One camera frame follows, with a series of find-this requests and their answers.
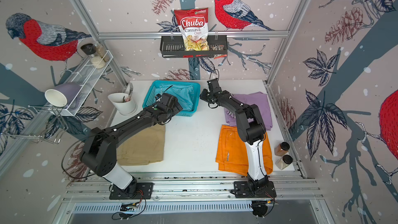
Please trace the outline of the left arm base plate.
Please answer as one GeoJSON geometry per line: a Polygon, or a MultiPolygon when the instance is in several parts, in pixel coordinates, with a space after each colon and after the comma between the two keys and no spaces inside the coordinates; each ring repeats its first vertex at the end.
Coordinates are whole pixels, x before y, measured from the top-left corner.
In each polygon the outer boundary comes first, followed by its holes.
{"type": "Polygon", "coordinates": [[[137,183],[133,182],[132,185],[126,189],[120,189],[113,185],[110,190],[110,200],[133,200],[133,199],[145,199],[151,198],[153,192],[154,183],[137,183]]]}

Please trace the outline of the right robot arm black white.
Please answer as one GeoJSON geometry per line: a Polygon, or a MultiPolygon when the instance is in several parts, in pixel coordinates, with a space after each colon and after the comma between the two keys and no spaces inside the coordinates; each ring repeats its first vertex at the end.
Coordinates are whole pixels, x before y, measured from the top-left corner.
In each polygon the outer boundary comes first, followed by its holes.
{"type": "Polygon", "coordinates": [[[236,196],[250,193],[252,197],[260,197],[267,188],[273,189],[264,166],[263,142],[266,129],[257,105],[245,104],[219,86],[218,79],[207,81],[208,89],[204,89],[200,99],[208,105],[216,104],[230,111],[236,119],[239,138],[245,143],[248,156],[248,182],[243,191],[235,190],[236,196]]]}

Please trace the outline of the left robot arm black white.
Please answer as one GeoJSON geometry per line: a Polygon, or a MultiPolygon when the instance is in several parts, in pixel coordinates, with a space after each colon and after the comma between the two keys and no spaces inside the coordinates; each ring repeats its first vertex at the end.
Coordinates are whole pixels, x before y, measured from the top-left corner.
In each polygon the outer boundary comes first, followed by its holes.
{"type": "Polygon", "coordinates": [[[91,130],[80,161],[95,175],[111,182],[126,195],[135,195],[136,179],[117,162],[117,148],[127,139],[156,124],[166,124],[182,111],[177,97],[164,93],[130,119],[105,129],[91,130]]]}

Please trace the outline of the orange pants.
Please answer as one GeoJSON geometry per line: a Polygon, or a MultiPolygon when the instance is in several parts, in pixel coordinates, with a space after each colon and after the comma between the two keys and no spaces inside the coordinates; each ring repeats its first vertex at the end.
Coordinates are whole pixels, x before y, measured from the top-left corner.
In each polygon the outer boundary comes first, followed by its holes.
{"type": "Polygon", "coordinates": [[[249,162],[245,143],[239,138],[237,127],[221,127],[216,155],[218,170],[246,176],[249,162]]]}

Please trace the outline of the teal pants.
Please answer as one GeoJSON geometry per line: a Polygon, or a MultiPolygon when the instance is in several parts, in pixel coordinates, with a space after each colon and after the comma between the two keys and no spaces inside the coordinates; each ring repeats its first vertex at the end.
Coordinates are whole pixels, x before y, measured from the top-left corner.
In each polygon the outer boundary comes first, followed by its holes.
{"type": "Polygon", "coordinates": [[[182,85],[163,85],[156,90],[155,94],[168,93],[177,97],[178,103],[181,105],[184,111],[193,111],[194,104],[191,99],[191,93],[194,92],[192,86],[182,86],[182,85]]]}

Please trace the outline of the purple pants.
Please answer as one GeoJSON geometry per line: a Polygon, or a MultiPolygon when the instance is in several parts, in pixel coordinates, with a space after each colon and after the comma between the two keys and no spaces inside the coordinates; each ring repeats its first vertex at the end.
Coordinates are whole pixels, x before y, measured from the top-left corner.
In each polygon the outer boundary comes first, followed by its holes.
{"type": "Polygon", "coordinates": [[[261,113],[266,131],[270,131],[273,127],[271,108],[266,94],[256,92],[251,94],[233,94],[233,97],[242,103],[253,105],[255,104],[261,113]]]}

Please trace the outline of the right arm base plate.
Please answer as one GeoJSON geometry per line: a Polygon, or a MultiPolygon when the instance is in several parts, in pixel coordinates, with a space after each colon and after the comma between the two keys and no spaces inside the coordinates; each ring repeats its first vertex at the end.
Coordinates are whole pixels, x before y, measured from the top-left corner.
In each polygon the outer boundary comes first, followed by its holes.
{"type": "Polygon", "coordinates": [[[265,186],[254,189],[248,181],[235,181],[231,193],[236,198],[276,198],[274,183],[269,181],[265,186]]]}

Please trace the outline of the teal plastic basket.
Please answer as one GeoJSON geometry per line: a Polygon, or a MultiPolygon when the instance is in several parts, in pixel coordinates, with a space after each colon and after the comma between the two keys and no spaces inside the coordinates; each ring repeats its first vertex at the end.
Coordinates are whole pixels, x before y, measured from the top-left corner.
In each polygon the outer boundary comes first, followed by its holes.
{"type": "Polygon", "coordinates": [[[149,87],[143,108],[159,101],[172,100],[181,108],[177,116],[192,117],[199,104],[200,89],[198,83],[158,80],[149,87]]]}

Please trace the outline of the beige pants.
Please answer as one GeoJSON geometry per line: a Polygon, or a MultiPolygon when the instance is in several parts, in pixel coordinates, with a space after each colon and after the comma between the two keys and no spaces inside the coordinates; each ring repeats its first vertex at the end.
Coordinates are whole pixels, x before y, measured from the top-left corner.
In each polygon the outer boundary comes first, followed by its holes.
{"type": "Polygon", "coordinates": [[[117,148],[121,166],[146,166],[164,158],[165,126],[154,125],[132,136],[117,148]]]}

